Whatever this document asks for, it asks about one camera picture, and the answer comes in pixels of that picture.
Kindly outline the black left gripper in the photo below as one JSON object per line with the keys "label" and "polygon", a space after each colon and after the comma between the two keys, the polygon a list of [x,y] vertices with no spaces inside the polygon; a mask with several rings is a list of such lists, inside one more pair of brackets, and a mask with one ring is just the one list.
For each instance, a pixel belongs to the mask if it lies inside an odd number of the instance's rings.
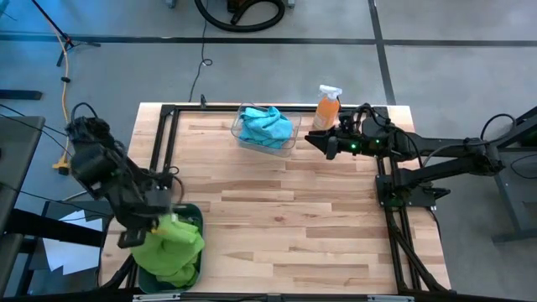
{"label": "black left gripper", "polygon": [[159,224],[159,217],[170,212],[169,190],[150,190],[137,199],[127,194],[120,200],[117,213],[118,222],[126,228],[120,233],[117,245],[120,248],[141,246],[147,233]]}

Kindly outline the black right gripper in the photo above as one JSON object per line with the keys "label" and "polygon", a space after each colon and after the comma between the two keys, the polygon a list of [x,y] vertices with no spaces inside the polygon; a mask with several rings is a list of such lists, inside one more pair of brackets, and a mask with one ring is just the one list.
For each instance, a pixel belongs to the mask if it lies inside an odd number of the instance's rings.
{"label": "black right gripper", "polygon": [[305,140],[322,151],[327,159],[339,153],[387,157],[393,134],[389,119],[382,119],[369,104],[341,112],[339,125],[327,130],[311,130]]}

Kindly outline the orange spray bottle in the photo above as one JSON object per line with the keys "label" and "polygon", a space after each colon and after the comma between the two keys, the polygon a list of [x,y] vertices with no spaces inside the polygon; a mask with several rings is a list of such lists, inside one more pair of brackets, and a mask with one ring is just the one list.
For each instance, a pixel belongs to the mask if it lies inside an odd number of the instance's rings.
{"label": "orange spray bottle", "polygon": [[316,130],[326,130],[333,126],[334,120],[340,110],[339,96],[342,94],[342,89],[334,86],[320,85],[319,90],[321,100],[315,111],[313,127]]}

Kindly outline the clear plastic basket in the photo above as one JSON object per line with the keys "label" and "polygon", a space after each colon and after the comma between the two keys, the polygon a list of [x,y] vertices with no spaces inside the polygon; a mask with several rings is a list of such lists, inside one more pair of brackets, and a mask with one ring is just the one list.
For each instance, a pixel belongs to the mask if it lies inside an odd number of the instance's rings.
{"label": "clear plastic basket", "polygon": [[252,149],[261,153],[265,153],[265,154],[271,154],[271,155],[279,156],[279,157],[289,157],[297,140],[297,136],[298,136],[298,132],[299,132],[300,124],[301,124],[301,115],[297,112],[283,112],[279,110],[277,107],[275,107],[281,112],[283,116],[285,116],[289,121],[292,122],[293,132],[292,132],[290,139],[282,146],[282,148],[271,148],[271,147],[262,145],[262,142],[245,141],[245,140],[240,139],[240,133],[242,131],[242,119],[240,118],[240,115],[244,112],[244,110],[247,107],[253,107],[256,109],[267,111],[270,107],[274,107],[274,106],[259,107],[252,103],[243,103],[239,106],[239,108],[237,109],[237,115],[234,118],[234,121],[231,127],[231,134],[237,140],[238,145],[242,148],[249,148],[249,149]]}

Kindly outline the teal plastic basket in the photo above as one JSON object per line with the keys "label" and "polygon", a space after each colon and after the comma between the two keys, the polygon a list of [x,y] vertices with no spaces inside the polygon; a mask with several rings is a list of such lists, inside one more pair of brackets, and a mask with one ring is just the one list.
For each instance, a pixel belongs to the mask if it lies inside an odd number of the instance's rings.
{"label": "teal plastic basket", "polygon": [[[205,222],[204,222],[204,217],[201,212],[201,209],[198,206],[194,204],[180,205],[174,208],[174,212],[172,214],[178,214],[179,216],[182,216],[185,219],[192,220],[201,229],[201,235],[204,239]],[[195,265],[195,268],[199,272],[199,277],[201,275],[201,263],[202,263],[203,250]],[[140,289],[147,294],[160,294],[164,292],[181,293],[181,292],[185,292],[191,289],[194,286],[193,285],[191,287],[176,288],[175,286],[167,282],[159,282],[154,275],[152,275],[151,273],[148,273],[145,269],[141,268],[139,265],[138,265],[138,285]]]}

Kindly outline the white paper sheet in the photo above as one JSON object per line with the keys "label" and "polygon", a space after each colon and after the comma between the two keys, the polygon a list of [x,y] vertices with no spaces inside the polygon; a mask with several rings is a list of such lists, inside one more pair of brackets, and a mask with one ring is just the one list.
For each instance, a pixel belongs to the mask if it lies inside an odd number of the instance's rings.
{"label": "white paper sheet", "polygon": [[[84,211],[75,211],[60,218],[61,221],[96,231],[102,230],[102,219],[91,220]],[[86,269],[95,268],[99,263],[99,247],[87,246],[77,243],[61,242],[45,238],[44,250],[51,271],[62,268],[63,274],[68,275]]]}

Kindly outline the black support beam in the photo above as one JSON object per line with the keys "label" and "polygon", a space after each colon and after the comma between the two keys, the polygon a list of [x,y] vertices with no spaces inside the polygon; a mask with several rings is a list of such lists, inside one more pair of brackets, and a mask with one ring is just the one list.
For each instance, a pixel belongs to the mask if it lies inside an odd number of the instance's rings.
{"label": "black support beam", "polygon": [[105,237],[103,231],[70,224],[19,209],[11,210],[5,222],[0,223],[0,234],[4,232],[55,239],[92,247],[100,247]]}

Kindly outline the grey side table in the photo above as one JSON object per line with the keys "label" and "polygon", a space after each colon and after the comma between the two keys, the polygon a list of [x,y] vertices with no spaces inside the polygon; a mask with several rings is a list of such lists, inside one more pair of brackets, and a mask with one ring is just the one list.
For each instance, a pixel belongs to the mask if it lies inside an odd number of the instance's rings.
{"label": "grey side table", "polygon": [[0,117],[0,299],[3,297],[23,236],[7,233],[9,216],[18,199],[45,118]]}

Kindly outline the dark flat bar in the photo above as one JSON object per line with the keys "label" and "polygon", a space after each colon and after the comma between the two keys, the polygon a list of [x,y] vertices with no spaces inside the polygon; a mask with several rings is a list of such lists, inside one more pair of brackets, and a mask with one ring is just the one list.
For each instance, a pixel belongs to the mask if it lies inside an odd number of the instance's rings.
{"label": "dark flat bar", "polygon": [[5,100],[40,100],[43,96],[41,91],[30,90],[3,90],[0,89],[0,99]]}

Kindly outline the black tripod stand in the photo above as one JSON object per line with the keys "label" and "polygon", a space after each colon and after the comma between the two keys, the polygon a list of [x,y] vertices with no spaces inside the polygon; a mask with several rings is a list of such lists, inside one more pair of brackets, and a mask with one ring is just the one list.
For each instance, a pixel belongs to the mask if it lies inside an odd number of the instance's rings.
{"label": "black tripod stand", "polygon": [[37,0],[30,0],[30,1],[39,10],[41,15],[46,20],[47,24],[52,28],[53,33],[56,35],[56,38],[60,41],[61,53],[56,62],[57,67],[61,67],[63,61],[67,60],[67,52],[71,49],[76,48],[77,46],[87,45],[87,46],[96,47],[96,48],[101,47],[101,45],[96,42],[74,40],[66,32],[60,29],[60,27],[56,24],[56,22],[45,12],[45,10],[37,2]]}

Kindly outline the black metal stand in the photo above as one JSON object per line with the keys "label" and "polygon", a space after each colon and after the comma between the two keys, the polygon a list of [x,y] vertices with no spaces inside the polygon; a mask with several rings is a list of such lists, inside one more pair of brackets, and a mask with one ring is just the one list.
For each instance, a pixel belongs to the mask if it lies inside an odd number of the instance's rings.
{"label": "black metal stand", "polygon": [[513,230],[492,237],[496,244],[537,238],[537,106],[512,119],[512,126],[496,142],[505,169],[494,176]]}

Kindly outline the black aluminium table frame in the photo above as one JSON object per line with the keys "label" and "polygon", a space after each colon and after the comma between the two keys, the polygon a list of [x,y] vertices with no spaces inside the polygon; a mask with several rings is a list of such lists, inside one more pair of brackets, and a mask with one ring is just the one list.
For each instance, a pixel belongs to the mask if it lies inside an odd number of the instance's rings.
{"label": "black aluminium table frame", "polygon": [[313,108],[298,112],[299,135],[279,157],[239,144],[237,105],[140,105],[129,156],[175,166],[175,196],[203,216],[201,275],[181,300],[396,293],[376,161],[326,159],[305,141]]}

